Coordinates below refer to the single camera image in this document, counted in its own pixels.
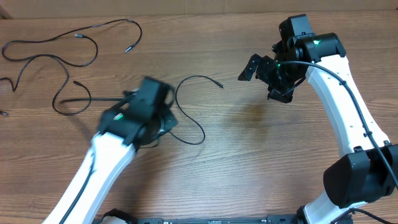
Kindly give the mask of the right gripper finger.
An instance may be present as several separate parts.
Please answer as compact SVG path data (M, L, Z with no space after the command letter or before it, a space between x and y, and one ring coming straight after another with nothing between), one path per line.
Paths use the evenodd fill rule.
M268 93L267 99L276 100L281 103L290 103L293 99L293 94L292 93L282 94L274 88Z
M254 72L257 70L257 67L261 61L261 56L258 54L254 54L250 57L248 64L245 69L240 73L238 80L239 81L250 81Z

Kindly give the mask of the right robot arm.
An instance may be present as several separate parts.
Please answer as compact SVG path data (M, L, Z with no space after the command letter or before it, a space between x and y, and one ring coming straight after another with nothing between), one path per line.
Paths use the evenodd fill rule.
M324 190L295 214L268 215L267 223L351 223L363 206L397 188L397 146L380 129L351 75L346 50L334 33L317 35L305 14L280 23L274 57L253 55L239 80L268 86L268 98L290 103L311 84L335 132L340 158L323 173Z

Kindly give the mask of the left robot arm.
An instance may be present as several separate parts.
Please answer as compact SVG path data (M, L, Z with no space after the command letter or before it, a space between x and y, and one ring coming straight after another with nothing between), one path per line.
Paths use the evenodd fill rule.
M172 85L145 77L140 87L101 115L91 147L45 223L91 223L120 173L140 147L177 125L167 101Z

